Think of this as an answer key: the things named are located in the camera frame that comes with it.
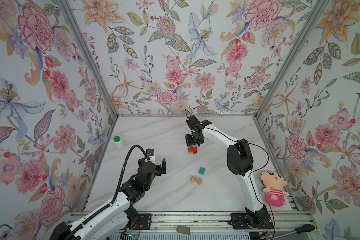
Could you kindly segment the teal cube block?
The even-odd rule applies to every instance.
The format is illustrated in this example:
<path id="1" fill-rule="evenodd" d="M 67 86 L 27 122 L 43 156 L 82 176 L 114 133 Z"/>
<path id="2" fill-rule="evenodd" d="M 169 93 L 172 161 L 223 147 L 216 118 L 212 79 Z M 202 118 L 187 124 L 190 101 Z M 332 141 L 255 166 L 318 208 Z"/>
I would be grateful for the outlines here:
<path id="1" fill-rule="evenodd" d="M 199 169 L 199 174 L 204 175 L 204 174 L 205 174 L 205 171 L 206 171 L 205 168 L 200 167 L 200 169 Z"/>

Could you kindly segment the red rectangular block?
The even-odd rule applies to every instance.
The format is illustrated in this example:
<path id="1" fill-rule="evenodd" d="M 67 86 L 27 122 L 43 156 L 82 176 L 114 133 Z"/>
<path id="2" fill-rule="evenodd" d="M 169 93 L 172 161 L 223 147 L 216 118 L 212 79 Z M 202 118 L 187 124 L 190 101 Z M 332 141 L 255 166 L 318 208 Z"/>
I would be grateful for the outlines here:
<path id="1" fill-rule="evenodd" d="M 192 153 L 192 154 L 193 154 L 193 153 L 197 153 L 197 152 L 198 152 L 198 148 L 197 148 L 197 147 L 189 147 L 189 148 L 188 148 L 188 152 L 189 152 L 189 153 Z"/>

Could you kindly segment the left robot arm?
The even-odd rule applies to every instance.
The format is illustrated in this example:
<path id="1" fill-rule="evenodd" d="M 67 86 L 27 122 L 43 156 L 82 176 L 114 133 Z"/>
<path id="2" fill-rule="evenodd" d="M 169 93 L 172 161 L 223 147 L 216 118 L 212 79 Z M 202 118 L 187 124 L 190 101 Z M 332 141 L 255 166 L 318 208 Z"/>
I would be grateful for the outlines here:
<path id="1" fill-rule="evenodd" d="M 104 240 L 116 231 L 132 230 L 139 219 L 139 212 L 133 205 L 145 196 L 154 178 L 164 175 L 166 170 L 166 159 L 160 165 L 140 161 L 138 173 L 122 184 L 117 197 L 111 198 L 78 221 L 59 224 L 50 239 Z"/>

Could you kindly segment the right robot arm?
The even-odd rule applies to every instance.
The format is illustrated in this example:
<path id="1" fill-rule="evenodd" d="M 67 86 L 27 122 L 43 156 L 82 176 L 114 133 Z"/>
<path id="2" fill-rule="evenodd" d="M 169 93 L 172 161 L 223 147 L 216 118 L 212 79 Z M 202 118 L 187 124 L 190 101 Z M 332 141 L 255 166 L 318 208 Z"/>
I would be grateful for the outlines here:
<path id="1" fill-rule="evenodd" d="M 253 229 L 259 228 L 269 217 L 267 207 L 262 203 L 254 179 L 254 158 L 250 143 L 245 139 L 235 139 L 223 133 L 208 120 L 199 121 L 196 116 L 187 117 L 186 124 L 191 132 L 186 135 L 188 146 L 200 146 L 205 139 L 213 141 L 227 152 L 227 167 L 237 176 L 245 197 L 245 212 L 247 225 Z"/>

